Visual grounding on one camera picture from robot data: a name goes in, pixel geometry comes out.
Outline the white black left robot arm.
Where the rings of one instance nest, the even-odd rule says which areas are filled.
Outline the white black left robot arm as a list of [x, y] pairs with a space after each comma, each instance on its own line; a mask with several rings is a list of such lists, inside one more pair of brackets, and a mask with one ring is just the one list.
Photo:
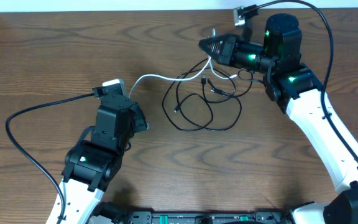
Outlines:
[[148, 128], [140, 106], [125, 95], [98, 95], [101, 104], [96, 124], [69, 150], [62, 171], [60, 190], [64, 202], [57, 200], [48, 223], [86, 223], [101, 201], [135, 133]]

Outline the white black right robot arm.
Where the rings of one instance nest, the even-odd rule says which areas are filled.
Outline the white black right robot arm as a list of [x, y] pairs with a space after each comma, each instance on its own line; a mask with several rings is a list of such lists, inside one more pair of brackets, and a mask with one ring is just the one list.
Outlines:
[[298, 19], [274, 14], [267, 19], [263, 44], [251, 42], [252, 13], [236, 9], [242, 35], [223, 34], [199, 41], [199, 48], [228, 67], [263, 75], [268, 97], [303, 131], [322, 160], [336, 191], [327, 204], [290, 209], [282, 223], [358, 223], [358, 142], [333, 110], [323, 84], [301, 63]]

